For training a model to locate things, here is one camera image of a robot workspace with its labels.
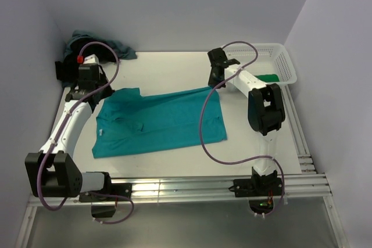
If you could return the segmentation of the teal t-shirt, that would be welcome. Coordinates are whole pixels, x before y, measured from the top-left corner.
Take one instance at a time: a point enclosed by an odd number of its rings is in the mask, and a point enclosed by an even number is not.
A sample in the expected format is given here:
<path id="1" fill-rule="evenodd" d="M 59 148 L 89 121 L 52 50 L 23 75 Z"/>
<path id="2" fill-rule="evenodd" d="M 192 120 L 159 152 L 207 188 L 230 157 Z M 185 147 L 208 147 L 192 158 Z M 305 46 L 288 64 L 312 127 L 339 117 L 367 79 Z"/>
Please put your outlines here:
<path id="1" fill-rule="evenodd" d="M 96 117 L 92 154 L 102 159 L 226 139 L 219 94 L 211 88 L 152 96 L 124 88 L 105 99 Z"/>

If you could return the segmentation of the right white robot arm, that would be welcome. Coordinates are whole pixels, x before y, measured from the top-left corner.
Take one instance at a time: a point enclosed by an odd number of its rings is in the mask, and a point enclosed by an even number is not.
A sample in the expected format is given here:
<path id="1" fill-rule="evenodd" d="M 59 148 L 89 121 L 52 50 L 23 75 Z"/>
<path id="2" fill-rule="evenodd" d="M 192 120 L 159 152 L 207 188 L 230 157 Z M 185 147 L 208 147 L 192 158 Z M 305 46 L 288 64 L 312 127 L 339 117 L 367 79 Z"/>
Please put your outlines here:
<path id="1" fill-rule="evenodd" d="M 229 188 L 235 197 L 284 195 L 284 174 L 276 156 L 278 132 L 285 120 L 281 88 L 256 78 L 237 59 L 229 59 L 223 48 L 208 52 L 211 71 L 208 86 L 219 89 L 231 84 L 248 100 L 247 119 L 259 137 L 259 154 L 253 161 L 250 178 L 235 179 Z"/>

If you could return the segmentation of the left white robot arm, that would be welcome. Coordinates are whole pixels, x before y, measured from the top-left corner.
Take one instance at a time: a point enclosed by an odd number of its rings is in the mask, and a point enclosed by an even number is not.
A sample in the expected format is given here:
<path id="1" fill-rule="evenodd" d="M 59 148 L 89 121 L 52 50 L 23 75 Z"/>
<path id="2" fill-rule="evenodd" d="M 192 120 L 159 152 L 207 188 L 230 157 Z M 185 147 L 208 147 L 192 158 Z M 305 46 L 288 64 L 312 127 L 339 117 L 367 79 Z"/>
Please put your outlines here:
<path id="1" fill-rule="evenodd" d="M 103 171 L 81 172 L 73 161 L 80 134 L 99 102 L 111 96 L 106 74 L 96 55 L 79 56 L 78 80 L 65 97 L 62 115 L 47 142 L 25 159 L 35 197 L 76 197 L 90 192 L 100 201 L 112 197 L 113 186 Z"/>

